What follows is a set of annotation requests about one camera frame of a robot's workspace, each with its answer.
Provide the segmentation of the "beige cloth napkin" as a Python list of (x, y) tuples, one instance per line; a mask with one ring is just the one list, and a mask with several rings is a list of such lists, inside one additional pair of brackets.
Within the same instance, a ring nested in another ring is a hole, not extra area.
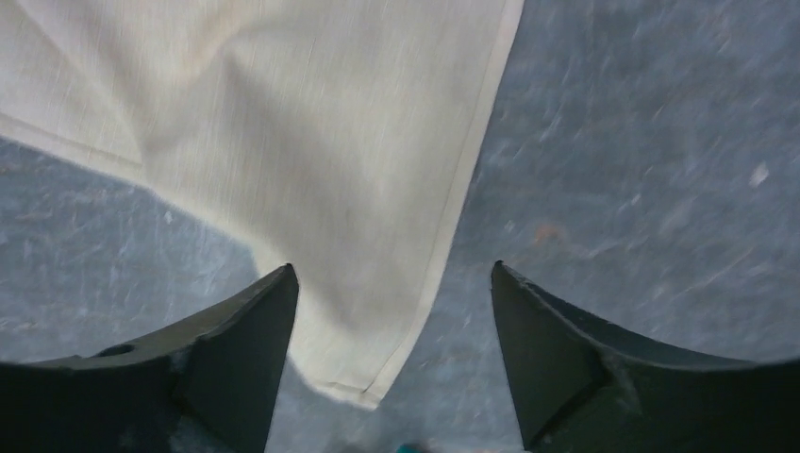
[(5, 1), (1, 133), (151, 190), (301, 285), (290, 353), (365, 409), (447, 263), (519, 1)]

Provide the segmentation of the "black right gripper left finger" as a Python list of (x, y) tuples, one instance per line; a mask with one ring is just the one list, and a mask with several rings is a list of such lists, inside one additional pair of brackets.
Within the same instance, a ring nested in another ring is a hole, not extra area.
[(284, 265), (238, 294), (90, 357), (1, 366), (5, 452), (168, 452), (181, 421), (236, 452), (269, 436), (299, 284)]

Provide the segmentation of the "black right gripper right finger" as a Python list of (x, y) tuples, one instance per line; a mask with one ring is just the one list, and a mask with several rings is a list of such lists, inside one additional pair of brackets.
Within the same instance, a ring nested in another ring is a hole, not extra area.
[(503, 262), (491, 284), (525, 451), (798, 450), (798, 360), (741, 361), (658, 342)]

